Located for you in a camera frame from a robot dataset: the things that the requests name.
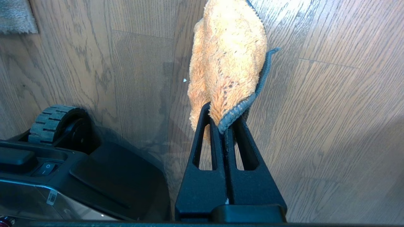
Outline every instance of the wood grain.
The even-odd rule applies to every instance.
[[[53,104],[86,108],[115,127],[111,30],[104,1],[33,1],[39,34],[0,37],[2,139],[30,128]]]
[[[314,195],[330,204],[319,214],[312,204],[305,209],[315,216],[291,212],[289,220],[371,223],[361,217],[375,205],[372,198],[383,198],[403,171],[404,84],[397,74],[402,69],[369,74],[369,69],[298,63],[271,132],[271,152],[261,154],[287,204],[304,198],[294,187],[299,177],[340,184],[333,195]]]
[[[247,124],[288,221],[404,224],[404,3],[251,2],[282,50]],[[82,106],[104,139],[164,164],[174,206],[194,137],[183,79],[205,3],[32,1],[40,33],[0,36],[0,139],[49,105]]]
[[[207,0],[182,0],[176,12],[174,65],[168,121],[169,150],[164,165],[173,208],[194,138],[194,132],[189,123],[191,105],[187,96],[188,82],[184,83],[183,79],[189,80],[194,25],[202,18],[206,2]],[[205,166],[205,159],[201,160],[201,164]]]
[[[111,27],[162,38],[174,38],[178,0],[109,0]]]
[[[173,40],[118,31],[112,36],[118,134],[161,159],[168,147]]]
[[[300,57],[368,67],[402,45],[402,1],[326,1],[314,17]]]
[[[264,91],[251,107],[247,121],[258,148],[271,153],[269,135],[286,98],[289,81],[293,78],[319,1],[252,1],[252,4],[263,20],[269,48],[281,48],[273,56]]]

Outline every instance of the fuzzy cloth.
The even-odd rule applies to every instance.
[[[263,66],[270,67],[276,50],[266,54],[264,25],[246,0],[209,0],[194,33],[188,87],[191,126],[196,130],[200,110],[210,102],[209,115],[223,133],[261,91],[269,73]],[[209,141],[208,127],[204,137]]]
[[[0,0],[0,33],[38,33],[28,0]]]

